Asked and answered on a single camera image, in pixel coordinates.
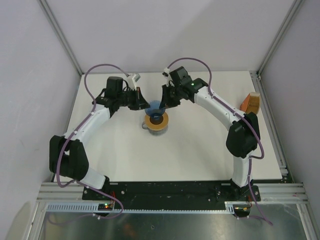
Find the clear glass pitcher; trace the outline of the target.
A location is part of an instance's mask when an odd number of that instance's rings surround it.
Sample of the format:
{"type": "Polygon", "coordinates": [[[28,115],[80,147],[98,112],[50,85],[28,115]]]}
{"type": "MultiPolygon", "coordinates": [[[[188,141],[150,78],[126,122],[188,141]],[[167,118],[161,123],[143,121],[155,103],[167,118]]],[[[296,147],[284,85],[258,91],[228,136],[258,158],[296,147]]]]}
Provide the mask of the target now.
{"type": "Polygon", "coordinates": [[[165,133],[167,132],[167,130],[168,130],[168,126],[167,126],[167,125],[166,125],[165,127],[163,127],[163,128],[155,129],[154,126],[152,126],[152,127],[147,126],[147,124],[146,124],[145,122],[143,122],[143,123],[141,124],[141,127],[142,127],[142,129],[144,129],[144,130],[148,130],[148,132],[149,132],[151,135],[153,135],[153,136],[163,135],[163,134],[165,134],[165,133]]]}

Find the blue ribbed dripper cone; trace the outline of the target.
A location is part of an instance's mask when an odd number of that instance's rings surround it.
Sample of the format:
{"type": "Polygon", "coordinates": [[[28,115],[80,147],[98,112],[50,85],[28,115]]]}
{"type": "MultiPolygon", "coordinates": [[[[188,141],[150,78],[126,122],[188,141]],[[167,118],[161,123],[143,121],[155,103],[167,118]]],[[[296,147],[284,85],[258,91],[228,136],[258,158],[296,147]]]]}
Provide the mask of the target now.
{"type": "Polygon", "coordinates": [[[150,122],[155,125],[160,124],[164,119],[165,109],[160,108],[160,103],[159,100],[153,100],[149,102],[150,107],[144,110],[146,115],[149,116],[150,122]]]}

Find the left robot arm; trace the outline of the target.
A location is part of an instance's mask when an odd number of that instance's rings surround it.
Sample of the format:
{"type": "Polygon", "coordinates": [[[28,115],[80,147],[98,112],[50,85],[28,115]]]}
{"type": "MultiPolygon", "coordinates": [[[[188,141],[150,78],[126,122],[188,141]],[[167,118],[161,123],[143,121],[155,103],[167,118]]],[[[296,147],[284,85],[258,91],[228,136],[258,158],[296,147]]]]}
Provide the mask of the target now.
{"type": "Polygon", "coordinates": [[[85,146],[119,108],[133,111],[149,108],[140,87],[136,86],[137,77],[136,74],[126,79],[109,77],[106,87],[92,99],[92,110],[85,119],[64,135],[54,135],[49,142],[49,170],[57,177],[68,177],[93,188],[93,194],[100,200],[110,196],[111,188],[106,184],[109,178],[90,167],[85,146]]]}

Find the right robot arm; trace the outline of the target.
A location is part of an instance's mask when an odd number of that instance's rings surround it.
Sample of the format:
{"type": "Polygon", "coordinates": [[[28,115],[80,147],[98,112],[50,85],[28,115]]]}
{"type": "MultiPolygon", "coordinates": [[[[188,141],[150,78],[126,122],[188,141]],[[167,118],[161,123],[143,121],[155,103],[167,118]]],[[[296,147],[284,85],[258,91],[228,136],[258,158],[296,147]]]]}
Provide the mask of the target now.
{"type": "Polygon", "coordinates": [[[162,74],[166,84],[162,86],[160,108],[175,108],[181,100],[191,101],[211,113],[228,131],[226,147],[233,155],[230,194],[235,200],[242,201],[252,185],[248,179],[249,158],[261,143],[257,115],[232,107],[213,92],[209,83],[201,78],[192,79],[182,66],[175,70],[165,68],[162,74]]]}

